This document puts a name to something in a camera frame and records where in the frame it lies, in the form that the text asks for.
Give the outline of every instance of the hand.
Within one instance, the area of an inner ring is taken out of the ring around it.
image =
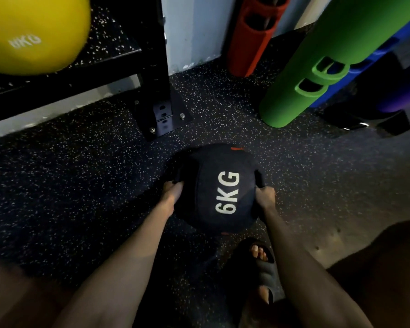
[[[163,193],[161,195],[160,202],[165,202],[170,206],[175,205],[178,201],[182,188],[184,187],[184,182],[179,182],[174,184],[172,181],[165,182],[163,186]]]
[[[275,189],[270,186],[257,187],[255,190],[255,199],[262,209],[275,207]]]

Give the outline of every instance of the person's left hand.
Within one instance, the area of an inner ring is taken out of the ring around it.
[[[160,202],[165,202],[170,206],[175,205],[180,197],[183,187],[184,182],[178,182],[176,184],[174,184],[172,181],[165,182]]]

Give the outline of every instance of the person's left arm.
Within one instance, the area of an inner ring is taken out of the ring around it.
[[[54,328],[130,328],[149,282],[159,240],[183,183],[164,184],[142,225],[77,290]]]

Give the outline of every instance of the person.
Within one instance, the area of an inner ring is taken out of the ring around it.
[[[0,328],[131,327],[182,187],[182,182],[166,182],[142,225],[74,294],[34,287],[0,266]],[[256,286],[240,327],[410,327],[410,222],[388,228],[367,248],[325,270],[278,215],[274,189],[257,188],[256,200],[286,299],[269,303],[268,289]],[[257,260],[270,260],[263,247],[253,245],[249,251]]]

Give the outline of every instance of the black medicine ball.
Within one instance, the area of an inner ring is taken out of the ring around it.
[[[176,215],[202,232],[237,233],[257,218],[255,186],[263,187],[252,154],[228,144],[192,153],[175,181],[184,181]]]

